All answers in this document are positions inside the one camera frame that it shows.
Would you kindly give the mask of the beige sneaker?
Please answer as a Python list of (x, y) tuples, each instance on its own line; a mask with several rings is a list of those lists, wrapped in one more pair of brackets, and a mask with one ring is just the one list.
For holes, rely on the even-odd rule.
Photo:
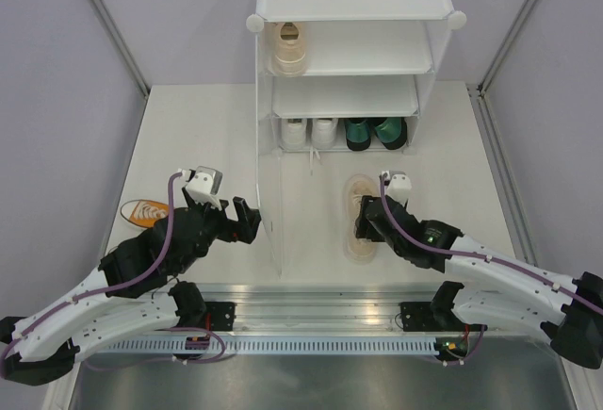
[(294, 77), (306, 70), (306, 40), (301, 23), (278, 23), (272, 34), (272, 69), (280, 76)]
[(377, 251), (377, 246), (370, 240), (356, 236), (356, 221), (361, 212), (361, 203), (364, 196), (376, 197), (377, 185), (374, 180), (364, 174), (352, 176), (343, 191), (343, 206), (347, 231), (344, 241), (344, 253), (347, 258), (356, 264), (370, 263)]

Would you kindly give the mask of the clear cabinet door panel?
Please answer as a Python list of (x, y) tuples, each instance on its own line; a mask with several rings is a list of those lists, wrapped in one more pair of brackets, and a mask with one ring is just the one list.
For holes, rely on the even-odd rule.
[(282, 156), (283, 151), (276, 147), (260, 154), (257, 160), (259, 209), (278, 277), (283, 274), (284, 261)]

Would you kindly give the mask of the green pointed shoe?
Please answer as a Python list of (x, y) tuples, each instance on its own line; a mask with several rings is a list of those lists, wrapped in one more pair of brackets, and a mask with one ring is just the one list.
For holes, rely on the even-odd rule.
[(402, 148), (408, 139), (407, 124), (403, 118), (374, 118), (373, 130), (387, 150)]
[(344, 120), (345, 138), (348, 148), (353, 152), (362, 152), (371, 144), (371, 130), (367, 118), (348, 118)]

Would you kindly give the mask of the white sneaker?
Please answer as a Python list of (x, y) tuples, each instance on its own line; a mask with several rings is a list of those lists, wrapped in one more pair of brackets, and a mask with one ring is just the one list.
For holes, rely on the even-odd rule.
[(316, 118), (312, 121), (310, 141), (310, 174), (313, 174), (314, 161), (320, 160), (320, 152), (330, 150), (336, 141), (338, 119)]
[(287, 151), (299, 151), (307, 142), (307, 119), (282, 119), (281, 140)]

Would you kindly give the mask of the orange sneaker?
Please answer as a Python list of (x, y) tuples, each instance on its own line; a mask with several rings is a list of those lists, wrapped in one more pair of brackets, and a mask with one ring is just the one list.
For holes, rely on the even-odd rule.
[(147, 229), (169, 215), (169, 206), (153, 200), (137, 199), (124, 203), (120, 213), (130, 224)]

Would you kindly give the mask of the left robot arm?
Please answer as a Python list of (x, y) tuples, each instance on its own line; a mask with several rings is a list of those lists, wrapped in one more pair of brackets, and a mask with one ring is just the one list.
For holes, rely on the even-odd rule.
[[(232, 205), (236, 218), (226, 208)], [(146, 331), (208, 330), (207, 309), (198, 287), (177, 281), (157, 290), (208, 254), (217, 241), (251, 244), (259, 210), (236, 197), (216, 205), (187, 199), (168, 207), (166, 217), (120, 243), (66, 296), (29, 318), (1, 320), (1, 376), (22, 385), (46, 385), (73, 366), (130, 336)]]

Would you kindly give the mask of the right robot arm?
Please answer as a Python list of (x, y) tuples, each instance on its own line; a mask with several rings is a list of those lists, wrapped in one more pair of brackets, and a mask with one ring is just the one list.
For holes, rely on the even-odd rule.
[(602, 365), (602, 279), (539, 269), (497, 254), (442, 221), (418, 221), (391, 197), (355, 196), (352, 237), (385, 243), (414, 266), (466, 278), (446, 281), (430, 307), (432, 323), (522, 331), (586, 369)]

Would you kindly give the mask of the white plastic shoe cabinet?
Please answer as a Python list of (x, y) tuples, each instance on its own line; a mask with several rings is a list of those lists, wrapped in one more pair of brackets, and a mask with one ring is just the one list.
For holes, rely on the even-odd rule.
[[(275, 24), (301, 23), (306, 40), (302, 75), (272, 69)], [(451, 0), (257, 0), (246, 25), (255, 35), (258, 137), (279, 147), (282, 119), (338, 119), (330, 150), (346, 150), (344, 120), (403, 118), (416, 136), (450, 37), (465, 25)]]

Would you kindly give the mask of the aluminium mounting rail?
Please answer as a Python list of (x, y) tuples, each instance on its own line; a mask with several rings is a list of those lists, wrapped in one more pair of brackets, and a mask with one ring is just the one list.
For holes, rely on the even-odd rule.
[(571, 297), (539, 285), (527, 292), (481, 290), (445, 282), (429, 295), (403, 288), (376, 292), (342, 289), (234, 289), (210, 292), (175, 283), (127, 300), (125, 309), (142, 320), (161, 313), (179, 327), (201, 327), (245, 335), (344, 335), (385, 333), (452, 333), (480, 326), (490, 330), (542, 337), (562, 324)]

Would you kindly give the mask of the left aluminium frame post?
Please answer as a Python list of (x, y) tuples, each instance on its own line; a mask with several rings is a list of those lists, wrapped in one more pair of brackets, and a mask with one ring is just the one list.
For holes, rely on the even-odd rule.
[(134, 55), (128, 47), (122, 32), (111, 15), (104, 0), (88, 0), (90, 6), (98, 18), (104, 31), (107, 33), (110, 42), (118, 53), (123, 66), (133, 80), (136, 88), (144, 100), (150, 96), (151, 88), (147, 83), (143, 73), (138, 66)]

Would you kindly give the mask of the aluminium frame post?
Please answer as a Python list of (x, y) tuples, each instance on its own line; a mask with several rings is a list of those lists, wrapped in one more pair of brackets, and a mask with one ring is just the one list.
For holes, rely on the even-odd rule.
[(513, 18), (512, 24), (505, 34), (501, 45), (486, 70), (480, 84), (477, 86), (479, 95), (484, 95), (492, 87), (495, 79), (500, 73), (505, 61), (512, 52), (521, 33), (527, 26), (531, 15), (536, 10), (541, 0), (524, 0), (520, 9)]
[(107, 33), (110, 42), (118, 53), (123, 66), (133, 80), (136, 88), (144, 100), (150, 96), (151, 88), (147, 83), (143, 73), (138, 66), (134, 55), (128, 47), (122, 32), (111, 15), (104, 0), (88, 0), (90, 6), (98, 18), (104, 31)]

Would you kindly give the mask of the right aluminium frame post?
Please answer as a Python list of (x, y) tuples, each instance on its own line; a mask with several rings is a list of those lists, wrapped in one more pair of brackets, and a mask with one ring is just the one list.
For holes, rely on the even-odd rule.
[(536, 10), (541, 0), (524, 0), (520, 9), (513, 18), (512, 24), (505, 34), (501, 45), (486, 70), (480, 84), (477, 86), (479, 95), (484, 95), (492, 87), (495, 79), (500, 73), (505, 61), (512, 52), (521, 33), (527, 26), (531, 15)]

